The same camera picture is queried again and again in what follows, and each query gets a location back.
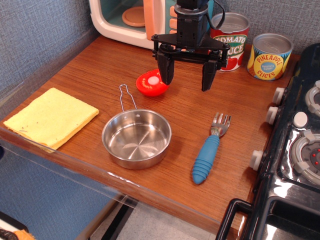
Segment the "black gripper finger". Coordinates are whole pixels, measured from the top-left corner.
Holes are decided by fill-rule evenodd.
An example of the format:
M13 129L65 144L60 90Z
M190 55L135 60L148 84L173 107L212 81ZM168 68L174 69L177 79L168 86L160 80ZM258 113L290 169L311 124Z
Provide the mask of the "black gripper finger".
M175 61L170 54L163 52L157 53L157 65L162 82L165 85L170 85L174 77Z
M217 61L216 60L209 60L205 62L202 67L202 85L201 90L203 92L208 91L213 83L214 77L217 72Z

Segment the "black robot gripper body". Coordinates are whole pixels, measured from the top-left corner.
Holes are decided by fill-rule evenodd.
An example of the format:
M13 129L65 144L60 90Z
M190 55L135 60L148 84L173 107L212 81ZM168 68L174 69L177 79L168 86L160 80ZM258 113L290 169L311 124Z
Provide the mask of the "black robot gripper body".
M154 34L153 57L157 53L171 55L174 61L204 64L209 60L217 61L217 70L227 66L227 53L230 46L211 38L210 30L218 30L225 20L225 8L215 0L222 16L218 23L212 22L207 0L178 0L174 5L177 15L176 33Z

